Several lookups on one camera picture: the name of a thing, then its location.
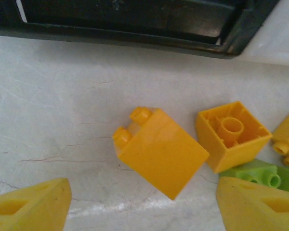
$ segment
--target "table surface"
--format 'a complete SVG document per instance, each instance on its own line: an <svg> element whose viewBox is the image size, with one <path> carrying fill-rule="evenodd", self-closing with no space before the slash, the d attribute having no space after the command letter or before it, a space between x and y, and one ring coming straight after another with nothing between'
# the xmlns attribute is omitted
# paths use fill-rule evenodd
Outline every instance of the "table surface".
<svg viewBox="0 0 289 231"><path fill-rule="evenodd" d="M238 100L274 130L289 113L289 67L0 37L0 194L67 177L65 231L224 231L206 164L171 201L117 159L111 135L143 105L196 138L197 112ZM269 145L258 158L281 165Z"/></svg>

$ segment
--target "green plastic block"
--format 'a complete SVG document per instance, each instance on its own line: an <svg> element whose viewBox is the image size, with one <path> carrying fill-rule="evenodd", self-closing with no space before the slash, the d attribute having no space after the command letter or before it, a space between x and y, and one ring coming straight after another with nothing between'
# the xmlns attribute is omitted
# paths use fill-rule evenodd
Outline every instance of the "green plastic block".
<svg viewBox="0 0 289 231"><path fill-rule="evenodd" d="M277 173L281 178L281 185L279 186L279 189L289 192L289 169L277 167Z"/></svg>
<svg viewBox="0 0 289 231"><path fill-rule="evenodd" d="M235 177L273 188L278 188L281 184L281 178L277 174L277 166L257 159L222 172L219 176Z"/></svg>

